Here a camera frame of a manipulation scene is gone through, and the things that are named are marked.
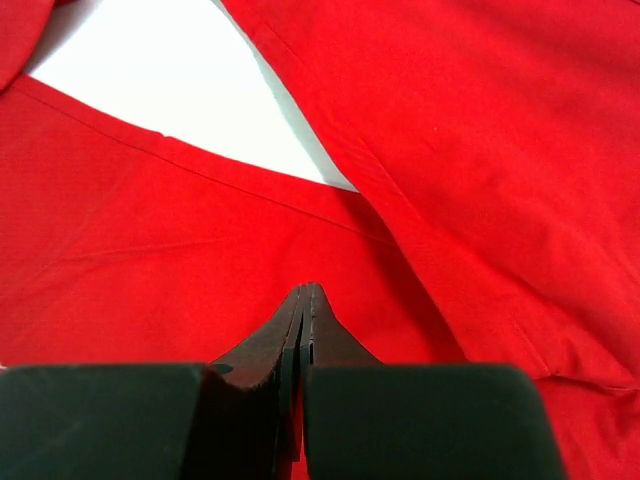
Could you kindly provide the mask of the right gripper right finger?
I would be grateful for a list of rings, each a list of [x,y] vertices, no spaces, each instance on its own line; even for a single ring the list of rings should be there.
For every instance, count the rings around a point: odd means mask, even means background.
[[[307,285],[308,328],[311,365],[314,367],[374,367],[382,362],[367,350],[336,317],[328,297],[318,283]]]

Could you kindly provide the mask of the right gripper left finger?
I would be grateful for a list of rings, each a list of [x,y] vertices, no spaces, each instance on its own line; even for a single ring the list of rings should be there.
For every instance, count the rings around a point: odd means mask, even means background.
[[[187,479],[289,479],[301,446],[297,409],[306,287],[202,371],[185,452]]]

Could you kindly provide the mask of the red trousers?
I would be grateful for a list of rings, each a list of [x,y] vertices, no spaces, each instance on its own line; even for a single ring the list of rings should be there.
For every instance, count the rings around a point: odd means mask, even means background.
[[[309,281],[637,478],[638,3],[2,3],[3,366],[205,361]]]

